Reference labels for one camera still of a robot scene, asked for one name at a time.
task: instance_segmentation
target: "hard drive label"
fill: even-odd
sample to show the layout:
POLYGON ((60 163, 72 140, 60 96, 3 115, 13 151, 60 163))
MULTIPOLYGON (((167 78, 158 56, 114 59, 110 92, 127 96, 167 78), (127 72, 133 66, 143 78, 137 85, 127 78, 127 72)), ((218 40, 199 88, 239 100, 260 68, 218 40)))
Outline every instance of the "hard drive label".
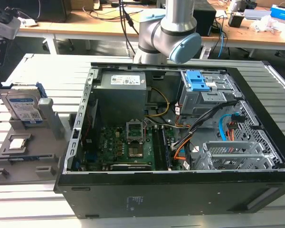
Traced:
POLYGON ((31 124, 42 122, 40 112, 34 107, 35 102, 32 98, 11 98, 9 102, 21 121, 31 124))

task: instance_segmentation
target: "wooden desk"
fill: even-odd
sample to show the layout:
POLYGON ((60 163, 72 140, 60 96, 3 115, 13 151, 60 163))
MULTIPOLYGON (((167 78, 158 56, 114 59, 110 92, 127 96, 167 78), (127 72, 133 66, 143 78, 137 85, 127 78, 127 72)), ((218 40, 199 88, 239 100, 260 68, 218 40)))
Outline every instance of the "wooden desk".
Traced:
MULTIPOLYGON (((218 6, 218 1, 208 0, 209 3, 214 3, 212 6, 216 10, 226 10, 226 6, 218 6)), ((257 7, 257 10, 270 10, 269 8, 257 7)), ((226 32, 228 36, 227 47, 236 47, 236 48, 255 48, 255 49, 275 49, 275 50, 285 50, 285 40, 280 38, 280 32, 274 30, 274 33, 269 31, 265 32, 256 32, 253 28, 250 27, 253 20, 242 21, 242 24, 239 28, 233 28, 228 25, 229 19, 224 19, 223 31, 226 32)), ((223 18, 217 19, 217 21, 222 24, 223 18)), ((218 40, 217 34, 211 34, 209 38, 213 40, 218 40)), ((209 49, 214 45, 208 43, 204 45, 204 49, 209 49)))
MULTIPOLYGON (((212 6, 217 10, 226 10, 227 6, 218 6, 218 1, 208 0, 210 3, 214 3, 212 6)), ((119 16, 119 11, 113 11, 114 9, 103 9, 98 11, 99 17, 111 18, 119 16)), ((134 20, 139 19, 139 14, 132 16, 134 20)), ((227 47, 239 47, 239 48, 256 48, 256 49, 276 49, 285 50, 285 41, 280 38, 280 32, 255 32, 250 24, 251 20, 243 20, 240 28, 231 28, 228 25, 228 19, 224 19, 223 30, 228 36, 227 47)), ((139 30, 139 23, 134 22, 134 26, 139 30)), ((138 41, 138 36, 134 30, 129 27, 126 22, 126 30, 130 41, 138 41)), ((31 37, 44 37, 48 41, 48 46, 51 54, 59 53, 57 48, 56 39, 58 38, 70 38, 70 39, 84 39, 84 40, 114 40, 124 41, 124 34, 120 25, 120 22, 107 22, 89 17, 83 11, 72 11, 66 23, 51 23, 41 22, 38 27, 33 28, 21 28, 19 32, 20 36, 31 37)), ((201 58, 207 58, 209 50, 216 44, 219 36, 218 34, 211 34, 209 37, 202 37, 203 51, 201 58)))

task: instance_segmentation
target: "sticker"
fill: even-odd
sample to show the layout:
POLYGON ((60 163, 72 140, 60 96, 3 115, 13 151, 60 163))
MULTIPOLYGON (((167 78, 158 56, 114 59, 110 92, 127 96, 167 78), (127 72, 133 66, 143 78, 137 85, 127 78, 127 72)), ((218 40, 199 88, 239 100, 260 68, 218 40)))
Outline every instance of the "sticker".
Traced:
POLYGON ((140 85, 139 75, 113 75, 111 85, 140 85))
POLYGON ((200 152, 200 147, 199 146, 195 146, 192 152, 193 153, 200 152))
POLYGON ((143 203, 143 196, 129 196, 126 199, 126 210, 135 211, 143 203))
POLYGON ((186 161, 184 161, 183 166, 185 167, 186 170, 189 170, 190 168, 189 164, 186 161))
POLYGON ((34 107, 35 102, 32 98, 11 98, 9 102, 21 121, 30 124, 42 122, 40 112, 34 107))
POLYGON ((215 84, 215 82, 206 82, 206 86, 208 86, 208 87, 216 87, 217 85, 215 84))

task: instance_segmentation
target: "slotted metal surface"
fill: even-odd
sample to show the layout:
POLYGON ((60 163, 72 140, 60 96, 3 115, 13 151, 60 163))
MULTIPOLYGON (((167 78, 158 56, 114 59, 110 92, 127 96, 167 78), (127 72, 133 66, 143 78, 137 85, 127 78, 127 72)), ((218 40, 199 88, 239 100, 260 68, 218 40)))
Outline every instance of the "slotted metal surface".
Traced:
MULTIPOLYGON (((63 56, 63 55, 26 55, 9 78, 13 82, 41 82, 47 90, 47 95, 54 100, 55 111, 60 116, 76 113, 82 95, 91 62, 122 62, 130 63, 127 57, 102 56, 63 56)), ((196 66, 236 67, 252 87, 256 95, 268 109, 273 119, 285 134, 285 85, 281 76, 262 62, 255 61, 223 61, 223 60, 193 60, 188 62, 196 66)), ((10 114, 0 101, 0 146, 7 131, 10 114)), ((49 192, 53 183, 35 185, 0 186, 0 220, 18 220, 21 227, 27 226, 70 226, 73 227, 170 227, 199 225, 201 227, 246 227, 270 226, 285 224, 285 197, 262 210, 262 213, 247 215, 251 217, 222 216, 186 216, 158 218, 126 218, 106 220, 89 219, 78 221, 62 195, 52 195, 49 192)), ((2 226, 14 226, 5 221, 2 226)))

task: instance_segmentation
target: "desk leg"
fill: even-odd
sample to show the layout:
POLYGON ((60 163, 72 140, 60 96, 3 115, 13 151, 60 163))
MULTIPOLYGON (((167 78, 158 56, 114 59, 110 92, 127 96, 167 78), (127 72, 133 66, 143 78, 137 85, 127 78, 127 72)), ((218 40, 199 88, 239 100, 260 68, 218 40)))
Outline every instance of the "desk leg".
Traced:
POLYGON ((201 50, 199 59, 208 59, 211 49, 212 49, 212 44, 205 43, 201 50))
POLYGON ((52 55, 59 55, 58 43, 57 43, 55 35, 54 34, 46 34, 45 39, 47 40, 49 52, 52 55))
POLYGON ((87 51, 91 50, 91 41, 89 39, 85 40, 85 48, 87 51))

